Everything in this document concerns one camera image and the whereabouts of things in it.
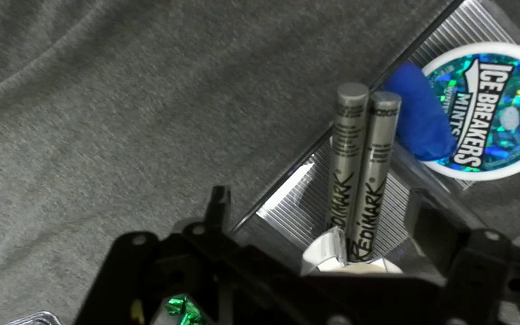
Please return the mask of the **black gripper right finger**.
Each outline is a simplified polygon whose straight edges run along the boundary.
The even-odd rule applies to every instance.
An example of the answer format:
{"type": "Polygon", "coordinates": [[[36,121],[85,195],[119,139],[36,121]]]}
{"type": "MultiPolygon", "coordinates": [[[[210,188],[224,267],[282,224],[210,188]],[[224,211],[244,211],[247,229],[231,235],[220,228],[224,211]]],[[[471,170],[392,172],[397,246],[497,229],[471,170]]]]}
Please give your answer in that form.
{"type": "Polygon", "coordinates": [[[414,190],[405,217],[417,249],[444,276],[435,311],[442,325],[497,325],[507,242],[471,229],[426,190],[414,190]]]}

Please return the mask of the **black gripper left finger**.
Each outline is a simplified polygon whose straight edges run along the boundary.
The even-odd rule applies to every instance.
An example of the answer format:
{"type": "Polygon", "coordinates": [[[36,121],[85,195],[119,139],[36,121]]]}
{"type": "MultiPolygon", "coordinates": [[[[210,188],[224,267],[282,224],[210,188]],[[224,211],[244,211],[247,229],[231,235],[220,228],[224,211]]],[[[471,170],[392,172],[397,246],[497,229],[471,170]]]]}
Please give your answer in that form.
{"type": "Polygon", "coordinates": [[[76,316],[76,325],[146,325],[143,273],[157,247],[148,231],[117,237],[76,316]]]}

